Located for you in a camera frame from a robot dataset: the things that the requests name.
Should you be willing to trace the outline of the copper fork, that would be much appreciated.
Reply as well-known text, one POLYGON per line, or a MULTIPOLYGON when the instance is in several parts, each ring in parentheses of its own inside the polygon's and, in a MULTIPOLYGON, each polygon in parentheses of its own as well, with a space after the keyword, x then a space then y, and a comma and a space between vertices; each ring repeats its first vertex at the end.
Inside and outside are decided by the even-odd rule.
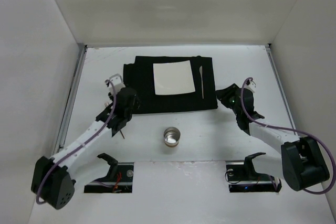
MULTIPOLYGON (((109 102, 105 102, 104 106, 105 106, 105 108, 110 108, 110 107, 112 107, 112 104, 110 104, 109 102)), ((123 132, 121 130, 119 132, 120 132, 122 138, 125 139, 125 136, 124 136, 123 132)))

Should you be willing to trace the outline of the black cloth placemat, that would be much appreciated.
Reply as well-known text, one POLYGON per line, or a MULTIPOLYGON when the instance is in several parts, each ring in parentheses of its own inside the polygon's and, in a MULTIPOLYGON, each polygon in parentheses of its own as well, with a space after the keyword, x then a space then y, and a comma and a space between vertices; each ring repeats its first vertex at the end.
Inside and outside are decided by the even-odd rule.
POLYGON ((123 81, 136 90, 140 100, 135 114, 177 113, 218 108, 211 57, 150 57, 136 56, 134 63, 123 65, 123 81), (154 63, 172 63, 189 60, 195 92, 178 95, 156 95, 154 92, 154 63), (203 66, 204 99, 202 99, 199 67, 203 66))

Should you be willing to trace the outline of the silver knife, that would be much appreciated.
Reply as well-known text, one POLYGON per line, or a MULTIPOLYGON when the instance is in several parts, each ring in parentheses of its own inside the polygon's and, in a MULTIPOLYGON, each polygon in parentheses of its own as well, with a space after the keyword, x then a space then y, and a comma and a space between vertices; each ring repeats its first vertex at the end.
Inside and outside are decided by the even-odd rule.
POLYGON ((200 79, 201 79, 202 99, 204 99, 203 66, 199 67, 199 74, 200 74, 200 79))

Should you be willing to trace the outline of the square white plate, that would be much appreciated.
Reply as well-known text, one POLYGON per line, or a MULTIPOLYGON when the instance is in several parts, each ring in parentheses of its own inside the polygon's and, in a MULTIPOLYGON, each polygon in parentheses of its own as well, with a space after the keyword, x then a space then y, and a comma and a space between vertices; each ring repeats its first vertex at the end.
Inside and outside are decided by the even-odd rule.
POLYGON ((178 95, 195 92, 191 62, 154 63, 154 92, 156 95, 178 95))

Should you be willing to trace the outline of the steel cup with brown band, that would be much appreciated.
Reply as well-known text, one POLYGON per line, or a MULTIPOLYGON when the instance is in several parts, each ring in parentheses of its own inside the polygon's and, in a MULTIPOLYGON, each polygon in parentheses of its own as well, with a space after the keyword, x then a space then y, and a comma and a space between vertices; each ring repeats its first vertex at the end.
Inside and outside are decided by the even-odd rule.
POLYGON ((164 143, 168 147, 176 147, 180 142, 181 133, 176 127, 168 127, 163 133, 164 143))

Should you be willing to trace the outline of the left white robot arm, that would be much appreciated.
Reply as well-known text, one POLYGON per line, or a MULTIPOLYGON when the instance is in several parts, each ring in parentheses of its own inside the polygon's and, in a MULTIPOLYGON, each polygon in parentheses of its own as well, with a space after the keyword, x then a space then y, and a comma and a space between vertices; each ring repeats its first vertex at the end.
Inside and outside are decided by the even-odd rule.
POLYGON ((31 191, 37 204, 49 204, 59 210, 69 203, 76 190, 93 181, 119 183, 119 162, 106 153, 98 153, 98 148, 104 135, 115 136, 131 120, 139 107, 139 98, 133 88, 125 87, 113 94, 112 101, 69 146, 36 162, 31 191))

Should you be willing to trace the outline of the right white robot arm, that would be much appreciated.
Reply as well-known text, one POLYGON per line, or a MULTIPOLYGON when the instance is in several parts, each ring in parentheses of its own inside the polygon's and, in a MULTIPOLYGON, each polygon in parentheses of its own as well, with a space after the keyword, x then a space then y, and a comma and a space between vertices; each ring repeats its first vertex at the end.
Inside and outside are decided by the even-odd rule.
POLYGON ((245 173, 249 178, 260 174, 276 176, 286 181, 294 191, 309 191, 309 187, 330 180, 323 190, 329 192, 335 185, 335 173, 330 174, 320 151, 325 144, 315 136, 295 129, 270 125, 264 116, 254 109, 253 92, 236 84, 217 90, 217 99, 231 109, 238 127, 249 136, 255 137, 280 154, 280 158, 259 152, 244 159, 245 173))

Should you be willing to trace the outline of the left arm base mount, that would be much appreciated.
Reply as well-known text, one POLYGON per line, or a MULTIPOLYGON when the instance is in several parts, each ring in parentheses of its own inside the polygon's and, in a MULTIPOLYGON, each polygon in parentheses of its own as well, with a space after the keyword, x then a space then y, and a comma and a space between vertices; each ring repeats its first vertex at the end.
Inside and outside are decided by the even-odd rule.
POLYGON ((132 193, 134 163, 119 163, 106 153, 99 154, 100 158, 109 165, 105 177, 98 178, 85 185, 85 194, 126 194, 132 193))

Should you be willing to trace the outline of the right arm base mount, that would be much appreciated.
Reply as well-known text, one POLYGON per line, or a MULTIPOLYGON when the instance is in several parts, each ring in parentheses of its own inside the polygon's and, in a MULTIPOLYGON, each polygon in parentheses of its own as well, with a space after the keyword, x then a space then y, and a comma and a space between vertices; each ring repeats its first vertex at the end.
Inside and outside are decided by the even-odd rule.
POLYGON ((255 170, 253 161, 268 164, 267 155, 258 152, 245 157, 243 161, 227 161, 225 179, 230 193, 279 193, 282 189, 280 178, 255 170))

